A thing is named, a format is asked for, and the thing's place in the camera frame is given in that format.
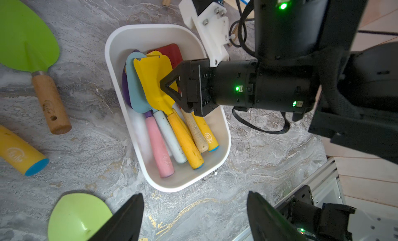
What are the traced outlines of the yellow shovel orange handle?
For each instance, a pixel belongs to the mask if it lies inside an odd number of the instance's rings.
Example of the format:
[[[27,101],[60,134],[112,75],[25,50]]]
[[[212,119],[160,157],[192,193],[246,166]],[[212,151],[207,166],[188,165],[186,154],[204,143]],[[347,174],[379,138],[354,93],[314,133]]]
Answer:
[[[216,140],[216,138],[214,137],[214,134],[212,133],[211,129],[209,128],[209,126],[207,125],[206,121],[204,120],[203,117],[194,117],[194,120],[197,122],[197,125],[200,128],[200,131],[202,132],[203,136],[205,137],[205,140],[208,142],[209,144],[209,152],[215,151],[219,144],[218,141]]]

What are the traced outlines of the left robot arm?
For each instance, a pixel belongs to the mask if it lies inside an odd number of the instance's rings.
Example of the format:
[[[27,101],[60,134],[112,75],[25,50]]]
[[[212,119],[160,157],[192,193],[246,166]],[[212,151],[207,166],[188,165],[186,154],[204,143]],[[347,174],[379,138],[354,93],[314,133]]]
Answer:
[[[305,201],[304,186],[274,208],[257,192],[247,197],[247,215],[255,241],[396,241],[398,222],[355,207]],[[92,241],[136,241],[144,212],[142,194],[133,195],[93,236]]]

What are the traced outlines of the all yellow plastic scoop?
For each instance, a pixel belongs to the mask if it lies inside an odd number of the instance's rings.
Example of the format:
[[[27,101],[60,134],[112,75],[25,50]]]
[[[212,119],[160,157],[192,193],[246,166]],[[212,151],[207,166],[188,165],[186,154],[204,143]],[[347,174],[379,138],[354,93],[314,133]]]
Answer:
[[[204,160],[194,141],[182,126],[174,112],[175,101],[161,90],[160,81],[171,71],[172,65],[166,55],[147,56],[133,61],[134,68],[142,84],[147,102],[152,108],[164,112],[173,132],[192,169],[200,168]]]

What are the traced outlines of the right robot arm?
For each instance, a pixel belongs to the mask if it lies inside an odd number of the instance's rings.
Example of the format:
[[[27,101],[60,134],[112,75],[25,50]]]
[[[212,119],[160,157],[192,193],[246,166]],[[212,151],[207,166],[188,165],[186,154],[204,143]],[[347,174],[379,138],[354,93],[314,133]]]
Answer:
[[[203,117],[220,105],[310,111],[309,132],[331,143],[398,161],[398,45],[350,50],[368,0],[250,0],[238,40],[245,61],[181,62],[160,88]]]

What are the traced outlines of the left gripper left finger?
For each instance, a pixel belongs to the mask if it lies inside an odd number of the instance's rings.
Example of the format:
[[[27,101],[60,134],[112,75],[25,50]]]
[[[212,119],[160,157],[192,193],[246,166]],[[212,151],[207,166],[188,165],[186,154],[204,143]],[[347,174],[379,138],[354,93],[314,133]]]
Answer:
[[[133,195],[89,241],[137,241],[144,207],[143,195],[141,193]]]

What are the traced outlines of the green trowel wooden handle front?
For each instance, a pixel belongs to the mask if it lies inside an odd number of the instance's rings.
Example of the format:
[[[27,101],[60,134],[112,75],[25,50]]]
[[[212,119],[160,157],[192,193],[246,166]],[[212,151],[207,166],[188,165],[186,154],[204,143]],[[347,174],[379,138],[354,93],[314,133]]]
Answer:
[[[87,241],[113,216],[98,197],[86,193],[62,196],[48,223],[50,241]]]

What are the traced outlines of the red shovel wooden handle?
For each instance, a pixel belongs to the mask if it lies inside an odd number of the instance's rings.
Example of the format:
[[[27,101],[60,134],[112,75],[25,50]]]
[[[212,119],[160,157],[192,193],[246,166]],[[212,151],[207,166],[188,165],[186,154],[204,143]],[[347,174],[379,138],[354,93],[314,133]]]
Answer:
[[[180,49],[176,44],[170,44],[147,52],[147,56],[153,55],[166,55],[170,59],[172,68],[176,68],[177,65],[183,61]],[[173,109],[180,116],[183,127],[193,139],[199,152],[204,153],[208,151],[209,144],[205,140],[205,137],[200,131],[200,128],[197,125],[197,122],[194,120],[192,114],[182,110],[177,103],[173,105]]]

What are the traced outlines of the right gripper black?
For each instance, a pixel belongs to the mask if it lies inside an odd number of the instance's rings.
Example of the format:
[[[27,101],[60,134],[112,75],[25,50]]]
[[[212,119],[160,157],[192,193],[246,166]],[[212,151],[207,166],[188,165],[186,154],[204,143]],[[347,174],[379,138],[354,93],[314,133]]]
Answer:
[[[255,104],[257,60],[224,61],[210,67],[208,59],[159,65],[163,102],[180,102],[187,113],[204,117],[220,105],[241,109]]]

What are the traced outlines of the light blue trowel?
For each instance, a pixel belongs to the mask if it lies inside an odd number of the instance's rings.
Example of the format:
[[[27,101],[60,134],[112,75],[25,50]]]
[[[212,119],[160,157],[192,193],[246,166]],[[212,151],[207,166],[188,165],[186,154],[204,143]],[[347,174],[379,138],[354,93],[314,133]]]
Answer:
[[[131,54],[129,54],[125,63],[125,72],[127,76],[127,85],[129,88],[131,106],[137,113],[143,113],[145,116],[149,115],[155,118],[155,121],[175,161],[179,164],[183,164],[187,162],[187,158],[182,151],[182,148],[167,120],[167,117],[162,111],[154,109],[148,103],[143,86],[134,67],[134,60],[144,57],[146,56],[143,53],[134,50]]]

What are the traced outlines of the purple shovel pink handle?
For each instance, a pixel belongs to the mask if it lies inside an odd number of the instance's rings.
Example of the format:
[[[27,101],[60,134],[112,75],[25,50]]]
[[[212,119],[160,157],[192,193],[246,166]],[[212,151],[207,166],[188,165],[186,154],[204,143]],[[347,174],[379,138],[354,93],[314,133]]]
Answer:
[[[159,175],[161,178],[170,177],[175,170],[155,118],[149,115],[145,116],[145,124]]]

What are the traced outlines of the white plastic storage box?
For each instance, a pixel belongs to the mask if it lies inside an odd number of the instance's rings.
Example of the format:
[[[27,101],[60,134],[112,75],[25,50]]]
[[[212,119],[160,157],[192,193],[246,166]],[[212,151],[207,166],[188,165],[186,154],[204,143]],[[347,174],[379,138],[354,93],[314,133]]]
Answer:
[[[152,154],[145,117],[124,101],[122,71],[133,50],[147,52],[169,44],[179,46],[184,60],[207,57],[200,40],[185,27],[174,24],[138,24],[120,27],[109,36],[105,45],[105,59],[142,173],[152,187],[172,193],[194,184],[218,169],[230,153],[231,134],[224,109],[219,106],[204,118],[215,135],[219,148],[203,154],[205,163],[199,169],[192,169],[188,163],[178,164],[174,161],[174,174],[164,179],[160,177]]]

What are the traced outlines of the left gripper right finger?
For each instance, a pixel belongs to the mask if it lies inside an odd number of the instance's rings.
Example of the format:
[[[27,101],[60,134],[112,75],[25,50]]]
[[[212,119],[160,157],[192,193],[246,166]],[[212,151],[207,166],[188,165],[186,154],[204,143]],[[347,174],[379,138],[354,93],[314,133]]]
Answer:
[[[248,193],[247,214],[255,241],[306,240],[305,236],[257,192]]]

